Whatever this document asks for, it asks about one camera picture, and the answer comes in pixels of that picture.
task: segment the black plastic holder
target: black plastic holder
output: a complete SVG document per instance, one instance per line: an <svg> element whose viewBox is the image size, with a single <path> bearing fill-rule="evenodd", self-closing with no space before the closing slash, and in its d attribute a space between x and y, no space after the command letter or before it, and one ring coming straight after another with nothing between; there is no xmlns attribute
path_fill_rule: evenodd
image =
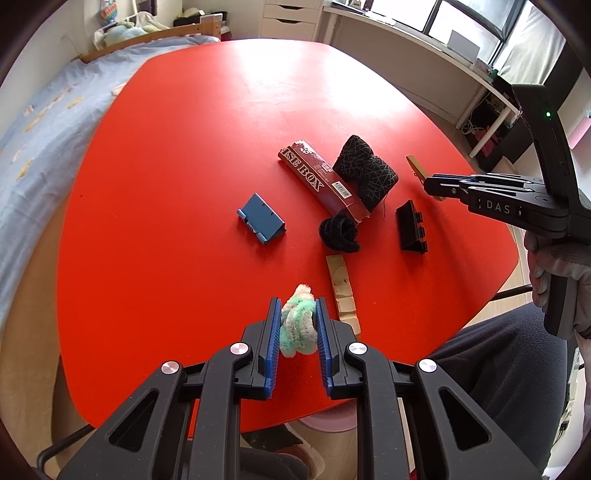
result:
<svg viewBox="0 0 591 480"><path fill-rule="evenodd" d="M396 222L402 250L421 254L428 251L427 241L423 240L425 238L425 229L419 225L423 222L423 215L414 209L412 200L396 209Z"/></svg>

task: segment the white box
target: white box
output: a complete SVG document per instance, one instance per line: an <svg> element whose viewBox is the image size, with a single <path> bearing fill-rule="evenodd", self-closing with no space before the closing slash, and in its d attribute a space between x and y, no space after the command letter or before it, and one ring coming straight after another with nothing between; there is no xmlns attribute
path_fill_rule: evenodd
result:
<svg viewBox="0 0 591 480"><path fill-rule="evenodd" d="M466 60L476 63L478 53L480 52L480 47L475 43L472 43L463 35L460 35L455 30L452 30L452 34L449 36L447 46L454 52L460 54Z"/></svg>

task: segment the stuffed toy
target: stuffed toy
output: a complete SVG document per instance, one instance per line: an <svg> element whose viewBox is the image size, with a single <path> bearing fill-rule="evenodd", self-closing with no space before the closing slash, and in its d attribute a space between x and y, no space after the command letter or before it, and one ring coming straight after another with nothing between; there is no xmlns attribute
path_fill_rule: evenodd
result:
<svg viewBox="0 0 591 480"><path fill-rule="evenodd" d="M119 25L109 29L105 33L104 41L107 47L119 43L120 41L129 40L130 38L140 37L146 33L157 32L158 28L153 25L145 25L143 27L136 27L132 22L122 21Z"/></svg>
<svg viewBox="0 0 591 480"><path fill-rule="evenodd" d="M292 358L296 352L311 355L318 350L318 334L312 315L316 302L308 285L299 285L281 309L279 347L283 356Z"/></svg>

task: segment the fuzzy toy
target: fuzzy toy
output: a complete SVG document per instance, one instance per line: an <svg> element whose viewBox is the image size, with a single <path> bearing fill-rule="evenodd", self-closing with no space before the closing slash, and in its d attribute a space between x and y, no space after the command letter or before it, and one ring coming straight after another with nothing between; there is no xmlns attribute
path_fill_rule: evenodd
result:
<svg viewBox="0 0 591 480"><path fill-rule="evenodd" d="M316 302L308 285L299 285L281 309L279 347L283 356L294 357L296 352L311 355L318 350L318 334L312 315Z"/></svg>

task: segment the cardboard box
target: cardboard box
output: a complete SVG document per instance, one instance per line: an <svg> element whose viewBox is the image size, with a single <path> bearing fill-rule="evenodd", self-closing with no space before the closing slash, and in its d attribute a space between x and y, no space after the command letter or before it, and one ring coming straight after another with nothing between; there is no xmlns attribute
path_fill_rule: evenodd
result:
<svg viewBox="0 0 591 480"><path fill-rule="evenodd" d="M303 140L283 148L277 155L304 182L320 203L336 215L347 210L360 223L369 212L341 177Z"/></svg>

